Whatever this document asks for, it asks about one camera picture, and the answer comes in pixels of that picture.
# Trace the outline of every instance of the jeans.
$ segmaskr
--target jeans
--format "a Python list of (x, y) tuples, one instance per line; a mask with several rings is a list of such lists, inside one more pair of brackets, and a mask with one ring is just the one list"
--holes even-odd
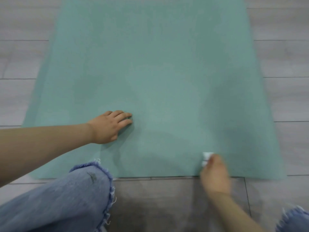
[(0, 206), (1, 232), (94, 232), (104, 230), (113, 204), (112, 176), (98, 162)]

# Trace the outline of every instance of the teal paper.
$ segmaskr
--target teal paper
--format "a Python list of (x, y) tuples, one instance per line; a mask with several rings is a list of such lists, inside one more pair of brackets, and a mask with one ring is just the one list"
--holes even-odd
[(198, 175), (202, 152), (232, 176), (284, 177), (242, 0), (66, 0), (24, 127), (133, 113), (117, 141), (33, 171), (99, 158), (114, 177)]

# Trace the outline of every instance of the light blue jeans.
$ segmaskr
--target light blue jeans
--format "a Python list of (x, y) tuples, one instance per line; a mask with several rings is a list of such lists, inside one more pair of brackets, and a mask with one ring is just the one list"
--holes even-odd
[[(98, 162), (70, 173), (0, 206), (0, 232), (100, 232), (109, 218), (115, 189)], [(284, 213), (276, 232), (309, 231), (309, 213), (295, 207)]]

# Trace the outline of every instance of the forearm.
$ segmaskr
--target forearm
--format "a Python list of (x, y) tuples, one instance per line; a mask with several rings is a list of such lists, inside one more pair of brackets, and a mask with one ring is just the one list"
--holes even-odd
[(226, 194), (210, 196), (227, 232), (265, 232)]
[(0, 130), (0, 187), (89, 144), (92, 134), (88, 124)]

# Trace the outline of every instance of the hand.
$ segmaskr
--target hand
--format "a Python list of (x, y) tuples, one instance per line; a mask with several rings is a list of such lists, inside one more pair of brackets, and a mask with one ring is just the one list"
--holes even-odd
[(231, 182), (227, 168), (221, 157), (213, 154), (208, 160), (207, 165), (200, 172), (202, 185), (208, 197), (215, 193), (230, 195)]
[(93, 132), (92, 143), (105, 144), (115, 141), (118, 138), (119, 130), (133, 122), (130, 119), (126, 119), (131, 116), (131, 113), (123, 111), (107, 111), (88, 121), (87, 124), (90, 125)]

